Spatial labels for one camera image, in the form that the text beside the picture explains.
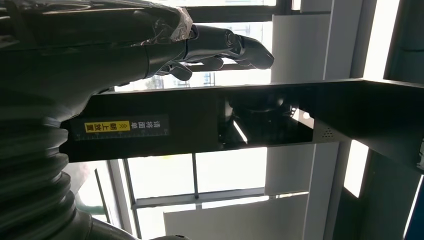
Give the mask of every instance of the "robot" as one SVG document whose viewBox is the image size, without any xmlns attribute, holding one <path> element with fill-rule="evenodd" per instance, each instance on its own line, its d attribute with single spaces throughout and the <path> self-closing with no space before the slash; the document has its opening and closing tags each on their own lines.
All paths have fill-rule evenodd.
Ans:
<svg viewBox="0 0 424 240">
<path fill-rule="evenodd" d="M 68 157 L 59 146 L 68 132 L 61 122 L 110 87 L 155 74 L 187 81 L 186 63 L 213 71 L 222 58 L 258 69 L 274 62 L 257 40 L 192 24 L 181 8 L 143 0 L 0 0 L 1 239 L 134 240 L 75 208 L 62 172 Z"/>
</svg>

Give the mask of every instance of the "robotic hand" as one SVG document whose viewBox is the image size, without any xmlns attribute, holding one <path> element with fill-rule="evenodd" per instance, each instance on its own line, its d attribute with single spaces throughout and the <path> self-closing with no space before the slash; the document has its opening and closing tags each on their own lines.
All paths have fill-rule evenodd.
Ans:
<svg viewBox="0 0 424 240">
<path fill-rule="evenodd" d="M 192 76 L 192 71 L 181 62 L 202 63 L 209 67 L 211 71 L 222 68 L 224 61 L 222 58 L 234 60 L 242 66 L 252 65 L 257 69 L 268 69 L 274 63 L 273 55 L 256 39 L 234 34 L 229 29 L 205 25 L 193 25 L 189 39 L 172 44 L 172 49 L 168 53 L 168 60 L 159 70 L 158 67 L 151 67 L 147 74 L 168 75 L 171 74 L 181 81 L 187 81 Z M 163 45 L 146 46 L 148 54 L 158 52 L 158 48 Z"/>
</svg>

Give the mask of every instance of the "glass window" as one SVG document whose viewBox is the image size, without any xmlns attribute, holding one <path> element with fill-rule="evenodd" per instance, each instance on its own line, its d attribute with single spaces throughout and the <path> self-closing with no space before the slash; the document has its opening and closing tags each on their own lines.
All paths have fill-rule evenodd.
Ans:
<svg viewBox="0 0 424 240">
<path fill-rule="evenodd" d="M 165 232 L 164 213 L 195 210 L 195 204 L 146 207 L 137 210 L 142 239 L 163 237 Z"/>
<path fill-rule="evenodd" d="M 239 205 L 239 204 L 251 204 L 256 202 L 267 201 L 270 199 L 270 196 L 257 196 L 257 197 L 245 197 L 239 199 L 225 200 L 225 201 L 211 201 L 204 202 L 201 204 L 202 209 L 212 209 L 219 208 L 231 205 Z"/>
<path fill-rule="evenodd" d="M 276 0 L 149 0 L 171 7 L 200 6 L 275 6 Z"/>
<path fill-rule="evenodd" d="M 265 187 L 267 148 L 196 154 L 199 193 Z"/>
<path fill-rule="evenodd" d="M 195 192 L 191 154 L 128 159 L 136 199 Z"/>
<path fill-rule="evenodd" d="M 94 172 L 90 174 L 75 195 L 75 205 L 79 210 L 90 213 L 95 219 L 104 222 L 108 221 L 96 174 Z"/>
</svg>

